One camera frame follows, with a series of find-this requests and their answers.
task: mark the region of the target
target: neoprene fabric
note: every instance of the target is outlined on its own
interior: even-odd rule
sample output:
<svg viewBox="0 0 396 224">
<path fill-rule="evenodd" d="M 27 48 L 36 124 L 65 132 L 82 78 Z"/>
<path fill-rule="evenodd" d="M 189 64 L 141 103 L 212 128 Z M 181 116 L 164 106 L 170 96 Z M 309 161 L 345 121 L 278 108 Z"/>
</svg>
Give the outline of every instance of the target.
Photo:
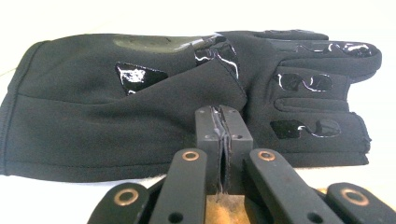
<svg viewBox="0 0 396 224">
<path fill-rule="evenodd" d="M 196 62 L 193 44 L 77 35 L 33 45 L 0 108 L 0 174 L 71 182 L 164 174 L 177 151 L 194 147 L 194 111 L 205 105 L 240 111 L 257 146 L 294 166 L 367 163 L 370 140 L 347 90 L 379 68 L 376 47 L 302 31 L 220 34 L 236 53 L 237 78 L 219 54 Z M 130 91 L 145 73 L 161 78 Z"/>
</svg>

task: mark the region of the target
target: black mechanical clamp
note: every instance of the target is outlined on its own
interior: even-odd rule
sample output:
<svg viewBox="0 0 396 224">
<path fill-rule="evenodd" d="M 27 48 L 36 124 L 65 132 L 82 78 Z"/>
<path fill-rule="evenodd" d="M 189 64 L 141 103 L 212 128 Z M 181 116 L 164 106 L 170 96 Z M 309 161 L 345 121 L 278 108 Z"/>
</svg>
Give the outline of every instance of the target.
<svg viewBox="0 0 396 224">
<path fill-rule="evenodd" d="M 205 222 L 207 194 L 245 195 L 251 223 L 396 223 L 396 214 L 366 189 L 333 184 L 311 189 L 277 152 L 253 149 L 238 111 L 221 105 L 195 112 L 197 148 L 180 150 L 165 179 L 149 189 L 111 189 L 89 224 Z"/>
</svg>

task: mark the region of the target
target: white table surface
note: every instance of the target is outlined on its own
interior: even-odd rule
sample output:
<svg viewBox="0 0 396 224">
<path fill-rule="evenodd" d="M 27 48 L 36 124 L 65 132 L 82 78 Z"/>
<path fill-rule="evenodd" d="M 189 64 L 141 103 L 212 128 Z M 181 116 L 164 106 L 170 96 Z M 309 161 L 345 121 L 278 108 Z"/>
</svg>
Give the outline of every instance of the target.
<svg viewBox="0 0 396 224">
<path fill-rule="evenodd" d="M 337 182 L 359 185 L 396 209 L 396 16 L 390 2 L 2 1 L 0 101 L 21 56 L 32 44 L 67 35 L 304 29 L 326 34 L 331 40 L 368 42 L 381 49 L 383 64 L 373 78 L 351 87 L 348 102 L 350 110 L 363 117 L 373 139 L 370 164 L 297 172 L 318 189 Z M 0 223 L 86 223 L 105 193 L 123 182 L 72 184 L 0 176 Z"/>
</svg>

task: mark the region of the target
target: black fabric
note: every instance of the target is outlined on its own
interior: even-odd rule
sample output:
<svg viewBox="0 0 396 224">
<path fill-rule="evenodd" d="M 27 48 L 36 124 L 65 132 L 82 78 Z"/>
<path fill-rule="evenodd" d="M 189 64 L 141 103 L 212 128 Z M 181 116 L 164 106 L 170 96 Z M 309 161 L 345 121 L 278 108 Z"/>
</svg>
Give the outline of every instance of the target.
<svg viewBox="0 0 396 224">
<path fill-rule="evenodd" d="M 146 49 L 156 37 L 77 35 L 33 45 L 0 107 L 0 174 L 92 182 L 166 173 L 177 151 L 194 147 L 194 111 L 205 105 L 240 111 L 257 147 L 293 166 L 367 163 L 370 138 L 348 110 L 347 91 L 379 68 L 378 49 L 345 53 L 343 43 L 304 31 L 221 34 L 237 74 L 217 51 L 196 62 L 193 44 Z M 120 79 L 120 64 L 162 77 L 147 86 L 139 79 L 144 88 L 127 95 L 121 82 L 139 76 L 128 70 Z M 289 90 L 278 74 L 288 74 Z M 304 127 L 294 130 L 298 138 L 279 139 L 271 122 L 288 120 Z"/>
</svg>

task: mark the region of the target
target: white background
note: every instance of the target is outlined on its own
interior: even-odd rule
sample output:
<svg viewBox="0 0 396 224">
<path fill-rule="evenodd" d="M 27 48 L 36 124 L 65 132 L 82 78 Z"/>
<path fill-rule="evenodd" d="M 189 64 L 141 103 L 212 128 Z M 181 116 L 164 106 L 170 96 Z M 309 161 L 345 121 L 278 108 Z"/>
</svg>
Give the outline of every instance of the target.
<svg viewBox="0 0 396 224">
<path fill-rule="evenodd" d="M 332 40 L 376 45 L 377 74 L 351 87 L 351 111 L 373 139 L 370 164 L 299 169 L 314 188 L 349 182 L 369 189 L 394 209 L 396 16 L 391 1 L 2 1 L 0 101 L 23 53 L 35 42 L 67 35 L 206 35 L 225 30 L 304 29 Z M 104 194 L 119 182 L 70 184 L 0 176 L 0 223 L 86 223 Z"/>
</svg>

